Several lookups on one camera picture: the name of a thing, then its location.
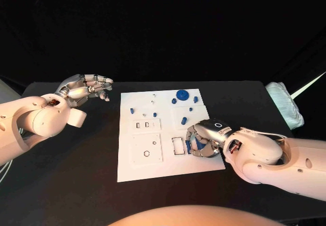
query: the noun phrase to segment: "silver robotic hand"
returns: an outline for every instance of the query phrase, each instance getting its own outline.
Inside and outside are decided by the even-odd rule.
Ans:
[[[233,134],[230,126],[218,119],[203,120],[188,128],[187,148],[197,157],[215,157],[224,148],[226,140]],[[198,150],[191,147],[191,137],[197,137]]]
[[[106,89],[112,90],[115,81],[97,74],[77,74],[60,85],[55,94],[61,96],[71,108],[81,106],[90,97],[100,97],[110,101]]]

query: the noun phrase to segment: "black table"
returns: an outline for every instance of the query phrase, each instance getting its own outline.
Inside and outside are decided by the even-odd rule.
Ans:
[[[52,93],[60,83],[34,83],[24,96]],[[83,128],[67,126],[14,160],[0,184],[2,225],[107,225],[145,210],[185,204],[246,210],[282,222],[326,216],[326,202],[227,170],[117,183],[120,93],[200,88],[211,118],[285,134],[292,131],[260,82],[115,83],[110,102],[91,99]]]

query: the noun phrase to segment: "robotic hand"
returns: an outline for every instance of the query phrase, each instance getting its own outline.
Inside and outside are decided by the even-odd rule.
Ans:
[[[76,107],[90,97],[109,101],[104,90],[112,90],[113,82],[96,74],[77,74],[61,83],[54,94],[0,104],[0,166],[55,136],[67,123],[83,126],[87,113]],[[19,128],[31,132],[28,137],[22,137]]]
[[[191,149],[192,135],[200,150]],[[190,127],[187,147],[198,157],[211,158],[223,151],[226,161],[247,182],[275,185],[326,201],[325,141],[288,138],[247,128],[233,131],[223,121],[210,119]]]

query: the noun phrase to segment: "black curtain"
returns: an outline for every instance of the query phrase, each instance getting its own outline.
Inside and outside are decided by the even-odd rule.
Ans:
[[[226,1],[5,0],[0,76],[116,81],[285,81],[322,63],[324,6]]]

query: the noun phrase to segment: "blue knob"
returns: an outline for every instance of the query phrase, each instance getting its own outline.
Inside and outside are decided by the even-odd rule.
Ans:
[[[181,89],[181,90],[177,92],[177,98],[178,98],[179,100],[188,100],[188,98],[190,98],[190,93],[188,93],[184,89]]]
[[[185,125],[187,123],[187,117],[182,118],[182,124]]]

